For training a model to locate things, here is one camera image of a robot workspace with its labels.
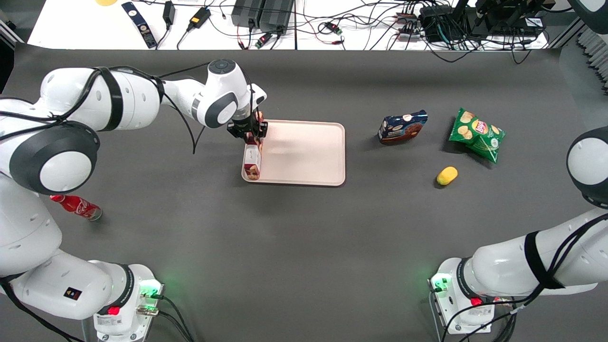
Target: tray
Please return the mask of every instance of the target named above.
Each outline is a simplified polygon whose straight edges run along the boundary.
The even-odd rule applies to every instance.
[[[346,180],[344,126],[335,122],[266,120],[260,179],[250,183],[340,186]]]

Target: green chips bag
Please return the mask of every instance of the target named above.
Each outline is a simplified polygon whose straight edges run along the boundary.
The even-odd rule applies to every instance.
[[[496,164],[498,147],[505,135],[505,131],[460,108],[449,140],[465,143],[471,150]]]

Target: red bottle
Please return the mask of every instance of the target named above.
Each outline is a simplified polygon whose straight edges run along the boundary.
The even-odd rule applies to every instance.
[[[60,203],[63,209],[73,212],[76,215],[95,221],[102,216],[102,209],[93,203],[87,202],[78,196],[72,195],[53,195],[50,199]]]

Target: dark gray table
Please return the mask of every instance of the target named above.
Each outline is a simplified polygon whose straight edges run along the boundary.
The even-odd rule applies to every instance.
[[[213,58],[236,60],[266,90],[267,118],[342,123],[346,183],[247,184],[242,141],[207,130],[192,156],[184,124],[165,107],[148,128],[100,134],[97,169],[76,194],[104,208],[102,222],[48,203],[63,230],[62,249],[148,265],[209,342],[433,342],[426,279],[440,262],[591,209],[565,168],[567,149],[584,128],[555,51],[535,51],[516,66],[504,53],[448,64],[425,52],[21,45],[4,95],[36,100],[40,81],[55,68],[132,65],[161,74]],[[183,76],[204,81],[206,71]],[[508,133],[498,165],[454,153],[446,143],[461,106]],[[430,119],[420,136],[395,147],[376,141],[384,116],[422,108]],[[460,176],[437,189],[434,178],[449,165]],[[513,341],[605,341],[607,296],[602,284],[590,293],[540,298],[520,314]],[[3,296],[0,312],[0,341],[61,341]],[[80,333],[77,321],[49,320]],[[156,320],[151,342],[179,339]]]

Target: logo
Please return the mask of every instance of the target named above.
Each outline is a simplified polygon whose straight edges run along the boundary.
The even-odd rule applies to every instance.
[[[483,121],[478,121],[477,122],[477,126],[475,127],[475,131],[481,133],[481,134],[485,134],[488,132],[488,124],[486,124]]]
[[[76,207],[76,214],[80,215],[80,214],[84,214],[86,211],[86,208],[89,206],[89,203],[85,200],[80,200],[80,203],[78,204],[78,206]]]
[[[82,291],[76,290],[73,287],[68,287],[67,290],[63,293],[63,296],[77,301],[78,298],[80,298],[81,294],[82,294]]]

